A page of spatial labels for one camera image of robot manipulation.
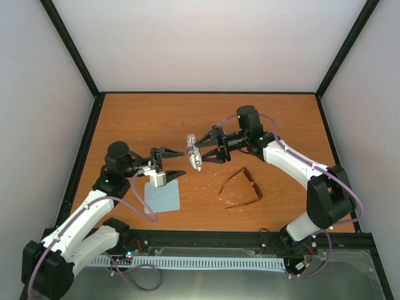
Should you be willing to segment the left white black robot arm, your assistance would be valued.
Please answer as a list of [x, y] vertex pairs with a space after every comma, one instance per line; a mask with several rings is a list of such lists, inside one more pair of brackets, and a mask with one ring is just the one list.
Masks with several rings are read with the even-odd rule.
[[123, 199], [134, 187], [130, 178], [147, 176], [160, 188], [184, 175], [183, 170], [162, 167], [163, 159], [181, 156], [183, 152], [153, 147], [148, 157], [141, 157], [124, 141], [110, 144], [100, 176], [82, 204], [41, 242], [30, 241], [23, 249], [21, 281], [27, 287], [27, 298], [61, 299], [95, 258], [112, 248], [126, 250], [130, 244], [127, 224], [109, 219], [96, 231], [93, 227], [120, 203], [132, 208]]

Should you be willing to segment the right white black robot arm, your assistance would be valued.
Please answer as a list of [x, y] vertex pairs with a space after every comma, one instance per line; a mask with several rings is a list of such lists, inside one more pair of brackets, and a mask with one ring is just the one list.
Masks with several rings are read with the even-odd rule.
[[307, 192], [306, 210], [280, 230], [283, 249], [290, 251], [313, 234], [342, 223], [361, 206], [341, 166], [313, 161], [290, 147], [276, 131], [265, 131], [254, 106], [238, 108], [235, 117], [239, 131], [227, 134], [221, 124], [215, 124], [201, 139], [188, 135], [189, 160], [200, 171], [203, 163], [223, 164], [231, 160], [232, 151], [245, 152], [296, 180]]

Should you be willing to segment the flag newsprint glasses case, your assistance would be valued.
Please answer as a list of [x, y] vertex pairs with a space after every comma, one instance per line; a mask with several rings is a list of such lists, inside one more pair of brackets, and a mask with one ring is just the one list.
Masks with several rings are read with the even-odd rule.
[[195, 146], [196, 143], [197, 143], [197, 139], [196, 139], [195, 135], [188, 134], [187, 141], [186, 141], [186, 148], [187, 148], [189, 162], [191, 163], [191, 166], [196, 171], [201, 171], [202, 157], [201, 157], [199, 148]]

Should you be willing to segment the light blue cleaning cloth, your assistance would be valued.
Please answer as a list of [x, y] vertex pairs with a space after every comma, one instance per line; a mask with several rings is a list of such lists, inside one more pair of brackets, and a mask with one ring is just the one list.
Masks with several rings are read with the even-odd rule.
[[175, 179], [163, 187], [154, 187], [147, 182], [144, 186], [144, 201], [154, 213], [180, 210], [179, 181]]

